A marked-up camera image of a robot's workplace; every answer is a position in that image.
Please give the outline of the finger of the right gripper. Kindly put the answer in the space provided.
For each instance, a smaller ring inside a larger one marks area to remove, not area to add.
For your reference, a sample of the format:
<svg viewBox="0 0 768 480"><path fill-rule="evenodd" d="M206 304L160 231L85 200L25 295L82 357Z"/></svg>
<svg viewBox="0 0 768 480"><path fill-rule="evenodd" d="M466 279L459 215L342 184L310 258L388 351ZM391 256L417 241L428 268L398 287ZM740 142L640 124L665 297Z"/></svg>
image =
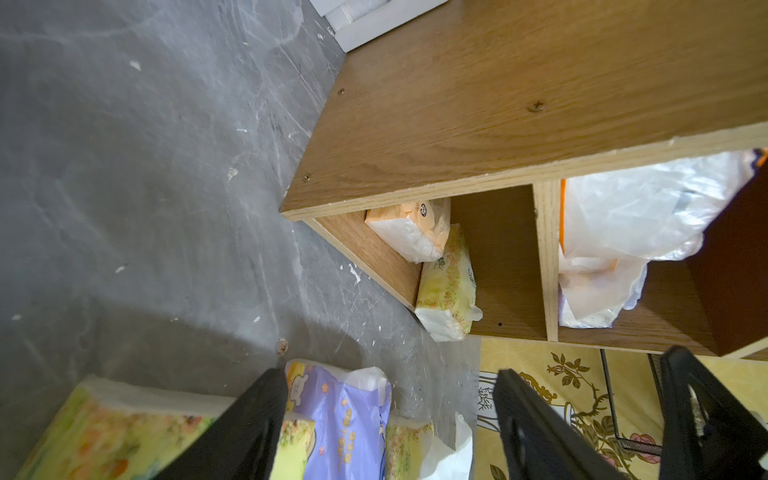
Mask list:
<svg viewBox="0 0 768 480"><path fill-rule="evenodd" d="M689 350L660 358L661 479L765 479L765 424Z"/></svg>

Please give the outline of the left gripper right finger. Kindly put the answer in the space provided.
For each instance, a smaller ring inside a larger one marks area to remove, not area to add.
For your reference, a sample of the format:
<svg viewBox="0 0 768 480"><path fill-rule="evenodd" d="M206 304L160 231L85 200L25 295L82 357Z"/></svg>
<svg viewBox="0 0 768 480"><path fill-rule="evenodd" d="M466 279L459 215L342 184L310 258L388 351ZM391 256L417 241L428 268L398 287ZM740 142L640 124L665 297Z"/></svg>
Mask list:
<svg viewBox="0 0 768 480"><path fill-rule="evenodd" d="M498 372L493 400L511 479L622 477L517 372Z"/></svg>

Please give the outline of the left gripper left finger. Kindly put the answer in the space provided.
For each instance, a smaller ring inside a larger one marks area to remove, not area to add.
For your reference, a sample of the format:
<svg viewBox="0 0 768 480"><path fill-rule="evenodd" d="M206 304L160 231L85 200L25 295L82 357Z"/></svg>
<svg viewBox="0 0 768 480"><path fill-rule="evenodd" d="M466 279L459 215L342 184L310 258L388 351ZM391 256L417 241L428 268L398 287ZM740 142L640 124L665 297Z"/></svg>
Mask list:
<svg viewBox="0 0 768 480"><path fill-rule="evenodd" d="M158 479L267 479L272 471L288 387L266 370Z"/></svg>

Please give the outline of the purple tissue pack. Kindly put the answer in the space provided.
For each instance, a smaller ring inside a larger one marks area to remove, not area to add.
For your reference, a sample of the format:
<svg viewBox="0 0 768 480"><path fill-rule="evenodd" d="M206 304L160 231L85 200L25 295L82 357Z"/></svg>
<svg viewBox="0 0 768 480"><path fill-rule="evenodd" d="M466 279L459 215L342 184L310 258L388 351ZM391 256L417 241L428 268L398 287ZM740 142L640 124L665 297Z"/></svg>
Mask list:
<svg viewBox="0 0 768 480"><path fill-rule="evenodd" d="M315 422L307 479L382 479L392 386L377 367L347 371L294 359L287 409Z"/></svg>

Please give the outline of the yellow tissue pack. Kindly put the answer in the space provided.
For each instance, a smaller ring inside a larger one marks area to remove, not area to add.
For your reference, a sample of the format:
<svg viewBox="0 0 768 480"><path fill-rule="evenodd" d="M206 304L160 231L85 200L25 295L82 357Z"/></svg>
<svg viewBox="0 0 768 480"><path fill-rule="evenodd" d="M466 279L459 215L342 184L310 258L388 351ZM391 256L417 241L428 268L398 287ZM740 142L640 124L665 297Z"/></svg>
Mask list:
<svg viewBox="0 0 768 480"><path fill-rule="evenodd" d="M400 416L390 418L385 438L385 479L470 478L473 435L459 413L453 447L440 440L432 422Z"/></svg>

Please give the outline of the green-yellow tissue pack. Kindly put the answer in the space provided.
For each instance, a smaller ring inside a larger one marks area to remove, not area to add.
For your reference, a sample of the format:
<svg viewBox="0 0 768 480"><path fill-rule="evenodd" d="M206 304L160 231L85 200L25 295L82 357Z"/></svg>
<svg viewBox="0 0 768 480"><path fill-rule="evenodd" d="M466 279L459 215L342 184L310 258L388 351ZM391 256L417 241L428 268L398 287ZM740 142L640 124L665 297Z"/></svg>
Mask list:
<svg viewBox="0 0 768 480"><path fill-rule="evenodd" d="M134 386L91 376L68 396L18 470L19 479L156 479L217 422L230 397ZM301 479L316 434L313 420L288 412L265 450L223 439L202 449L174 479Z"/></svg>

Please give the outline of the orange tissue pack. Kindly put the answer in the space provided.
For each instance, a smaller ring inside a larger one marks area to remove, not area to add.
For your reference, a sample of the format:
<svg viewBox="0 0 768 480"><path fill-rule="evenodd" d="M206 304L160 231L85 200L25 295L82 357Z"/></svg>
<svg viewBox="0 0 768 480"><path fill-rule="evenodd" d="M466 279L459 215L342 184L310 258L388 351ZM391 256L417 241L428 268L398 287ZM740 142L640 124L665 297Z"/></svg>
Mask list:
<svg viewBox="0 0 768 480"><path fill-rule="evenodd" d="M560 244L568 258L679 261L767 161L764 148L681 158L564 181Z"/></svg>

